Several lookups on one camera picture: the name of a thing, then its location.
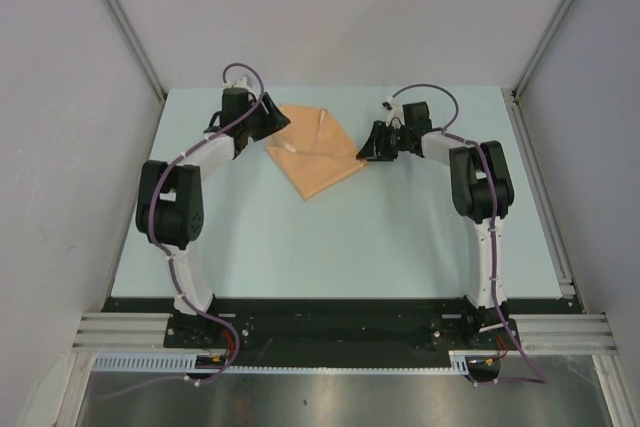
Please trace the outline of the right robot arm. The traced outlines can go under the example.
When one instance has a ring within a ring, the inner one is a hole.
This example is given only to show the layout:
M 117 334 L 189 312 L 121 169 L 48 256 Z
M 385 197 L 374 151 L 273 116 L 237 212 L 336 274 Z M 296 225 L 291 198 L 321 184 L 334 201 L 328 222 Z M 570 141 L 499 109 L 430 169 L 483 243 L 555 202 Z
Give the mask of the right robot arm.
M 383 108 L 386 118 L 373 122 L 356 158 L 392 162 L 407 152 L 449 169 L 452 203 L 466 222 L 470 245 L 461 335 L 469 346 L 484 348 L 508 321 L 501 241 L 515 191 L 502 145 L 477 143 L 435 128 L 425 102 L 399 106 L 388 100 Z

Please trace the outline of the peach satin napkin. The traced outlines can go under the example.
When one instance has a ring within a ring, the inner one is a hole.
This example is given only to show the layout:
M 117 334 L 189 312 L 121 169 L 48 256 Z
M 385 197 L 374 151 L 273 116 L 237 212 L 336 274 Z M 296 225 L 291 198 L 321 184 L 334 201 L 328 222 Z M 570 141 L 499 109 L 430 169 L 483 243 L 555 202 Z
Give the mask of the peach satin napkin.
M 303 199 L 367 166 L 356 158 L 355 142 L 328 110 L 295 104 L 282 104 L 280 110 L 290 124 L 268 137 L 265 148 Z

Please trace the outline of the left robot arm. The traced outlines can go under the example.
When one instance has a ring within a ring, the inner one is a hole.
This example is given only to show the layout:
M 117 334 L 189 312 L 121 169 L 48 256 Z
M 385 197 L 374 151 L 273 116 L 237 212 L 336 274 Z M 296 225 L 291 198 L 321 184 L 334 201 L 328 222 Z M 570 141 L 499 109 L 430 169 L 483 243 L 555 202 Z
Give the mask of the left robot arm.
M 174 332 L 197 345 L 214 344 L 231 327 L 210 312 L 215 295 L 190 246 L 205 224 L 204 181 L 235 160 L 248 143 L 261 141 L 290 124 L 271 96 L 249 87 L 226 87 L 195 145 L 171 162 L 148 160 L 140 173 L 135 213 L 137 230 L 165 257 L 174 290 Z

